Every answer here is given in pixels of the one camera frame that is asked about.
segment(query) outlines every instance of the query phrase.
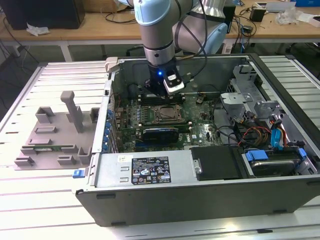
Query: white paper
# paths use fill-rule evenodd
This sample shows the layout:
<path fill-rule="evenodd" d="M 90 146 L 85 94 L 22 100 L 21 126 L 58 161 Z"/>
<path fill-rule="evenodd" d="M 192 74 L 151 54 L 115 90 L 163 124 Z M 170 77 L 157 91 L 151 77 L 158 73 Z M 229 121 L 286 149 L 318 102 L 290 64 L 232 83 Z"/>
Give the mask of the white paper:
<path fill-rule="evenodd" d="M 309 21 L 315 16 L 317 16 L 317 15 L 308 14 L 308 13 L 302 13 L 302 14 L 299 15 L 297 20 L 301 21 L 301 22 L 309 23 Z"/>
<path fill-rule="evenodd" d="M 119 155 L 118 156 L 118 162 L 119 163 L 124 163 L 124 162 L 131 162 L 133 155 Z"/>
<path fill-rule="evenodd" d="M 39 35 L 43 35 L 43 34 L 49 34 L 50 31 L 47 27 L 37 27 L 37 26 L 32 26 L 30 24 L 27 23 L 28 28 L 26 29 L 26 31 L 34 36 L 39 36 Z"/>

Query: warning label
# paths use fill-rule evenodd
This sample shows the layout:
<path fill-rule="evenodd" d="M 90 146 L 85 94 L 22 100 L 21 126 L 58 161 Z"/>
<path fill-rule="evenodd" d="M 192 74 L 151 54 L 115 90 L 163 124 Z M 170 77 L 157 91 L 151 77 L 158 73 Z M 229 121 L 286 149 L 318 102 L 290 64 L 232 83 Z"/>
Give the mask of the warning label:
<path fill-rule="evenodd" d="M 171 183 L 168 157 L 133 158 L 131 183 L 133 185 Z"/>

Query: computer case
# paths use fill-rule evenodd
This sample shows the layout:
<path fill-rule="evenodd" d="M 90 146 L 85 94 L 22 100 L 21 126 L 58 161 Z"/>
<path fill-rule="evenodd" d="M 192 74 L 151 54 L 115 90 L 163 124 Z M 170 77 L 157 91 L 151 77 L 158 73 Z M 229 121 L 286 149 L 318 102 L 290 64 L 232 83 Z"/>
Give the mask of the computer case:
<path fill-rule="evenodd" d="M 83 0 L 0 0 L 14 30 L 35 27 L 78 29 L 85 18 Z"/>

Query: robotic arm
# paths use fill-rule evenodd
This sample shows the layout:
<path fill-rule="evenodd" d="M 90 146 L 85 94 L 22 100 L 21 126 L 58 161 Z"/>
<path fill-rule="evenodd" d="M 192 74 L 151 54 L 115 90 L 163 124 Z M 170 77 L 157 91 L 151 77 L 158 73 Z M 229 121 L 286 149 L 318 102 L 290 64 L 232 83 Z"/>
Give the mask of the robotic arm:
<path fill-rule="evenodd" d="M 179 74 L 176 51 L 198 53 L 206 42 L 205 52 L 216 53 L 227 33 L 223 13 L 225 0 L 119 1 L 134 7 L 150 72 L 145 87 L 158 96 L 180 92 L 194 77 L 190 73 L 184 76 Z"/>

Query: floor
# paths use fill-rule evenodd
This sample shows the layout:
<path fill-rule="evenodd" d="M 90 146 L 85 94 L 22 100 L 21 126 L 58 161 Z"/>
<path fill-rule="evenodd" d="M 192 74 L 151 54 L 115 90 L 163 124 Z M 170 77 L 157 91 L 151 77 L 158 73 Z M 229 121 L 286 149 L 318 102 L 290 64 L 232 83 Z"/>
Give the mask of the floor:
<path fill-rule="evenodd" d="M 278 54 L 285 55 L 285 49 L 289 44 L 285 44 Z M 106 45 L 105 49 L 108 57 L 126 56 L 126 50 L 133 45 Z M 279 44 L 255 44 L 246 49 L 247 53 L 257 53 L 260 56 L 274 56 Z M 101 47 L 99 45 L 71 46 L 70 48 L 75 61 L 99 61 L 103 59 Z M 29 52 L 39 62 L 63 62 L 64 57 L 58 46 L 32 46 Z M 235 47 L 234 53 L 240 52 L 240 47 Z M 316 77 L 320 74 L 319 50 L 305 43 L 298 43 L 291 49 L 294 55 L 311 73 Z M 0 120 L 5 116 L 23 86 L 27 83 L 37 63 L 28 55 L 24 49 L 21 50 L 19 58 L 7 56 L 7 60 L 0 66 Z M 142 49 L 134 50 L 132 56 L 143 56 Z"/>

